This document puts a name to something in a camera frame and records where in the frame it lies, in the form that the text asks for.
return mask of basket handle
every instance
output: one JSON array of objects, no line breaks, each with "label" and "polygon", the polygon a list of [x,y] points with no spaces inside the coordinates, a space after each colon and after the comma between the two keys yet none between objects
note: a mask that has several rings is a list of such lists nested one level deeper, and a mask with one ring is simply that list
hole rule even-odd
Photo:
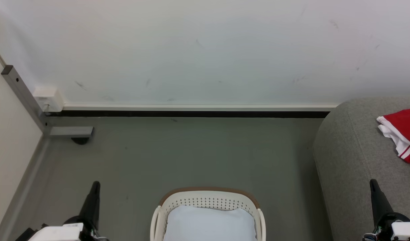
[{"label": "basket handle", "polygon": [[150,241],[154,241],[154,233],[156,230],[156,221],[157,216],[159,215],[160,205],[154,210],[153,217],[151,218],[151,227],[150,227]]},{"label": "basket handle", "polygon": [[261,209],[257,209],[260,214],[260,223],[261,223],[261,241],[266,241],[266,221],[264,221],[264,215]]}]

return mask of brown basket rim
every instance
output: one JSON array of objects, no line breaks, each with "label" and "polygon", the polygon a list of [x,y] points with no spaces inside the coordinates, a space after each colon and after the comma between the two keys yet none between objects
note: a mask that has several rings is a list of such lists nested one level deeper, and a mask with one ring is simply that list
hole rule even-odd
[{"label": "brown basket rim", "polygon": [[217,192],[234,192],[238,194],[242,194],[249,198],[252,203],[254,203],[254,206],[256,209],[260,208],[260,205],[258,204],[258,201],[254,198],[252,194],[249,194],[248,192],[239,190],[239,189],[234,189],[234,188],[226,188],[226,187],[216,187],[216,186],[190,186],[190,187],[182,187],[182,188],[177,188],[169,191],[167,194],[163,196],[163,198],[160,200],[159,205],[162,206],[163,203],[170,197],[172,194],[175,194],[177,192],[191,192],[191,191],[217,191]]}]

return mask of gray fabric upholstery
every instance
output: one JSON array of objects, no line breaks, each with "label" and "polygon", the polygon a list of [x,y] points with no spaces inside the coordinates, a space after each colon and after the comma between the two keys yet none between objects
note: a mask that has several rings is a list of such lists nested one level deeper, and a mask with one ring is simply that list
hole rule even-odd
[{"label": "gray fabric upholstery", "polygon": [[376,118],[410,108],[410,97],[354,99],[323,121],[315,162],[334,241],[356,241],[373,230],[369,181],[378,180],[395,212],[410,218],[410,164],[378,130]]}]

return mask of white plastic basket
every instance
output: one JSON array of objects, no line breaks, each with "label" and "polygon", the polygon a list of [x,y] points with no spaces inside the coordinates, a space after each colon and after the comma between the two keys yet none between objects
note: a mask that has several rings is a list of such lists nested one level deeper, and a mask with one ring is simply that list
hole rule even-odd
[{"label": "white plastic basket", "polygon": [[150,241],[163,241],[168,215],[181,205],[224,211],[243,209],[254,217],[257,241],[266,241],[266,222],[257,200],[246,192],[221,187],[186,187],[167,193],[151,219]]}]

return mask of red and white garment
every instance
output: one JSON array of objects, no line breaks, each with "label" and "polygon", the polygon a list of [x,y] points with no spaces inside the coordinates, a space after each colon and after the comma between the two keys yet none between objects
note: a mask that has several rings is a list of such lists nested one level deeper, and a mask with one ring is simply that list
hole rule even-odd
[{"label": "red and white garment", "polygon": [[398,152],[398,156],[410,163],[410,109],[377,118],[379,130],[385,137],[391,138]]}]

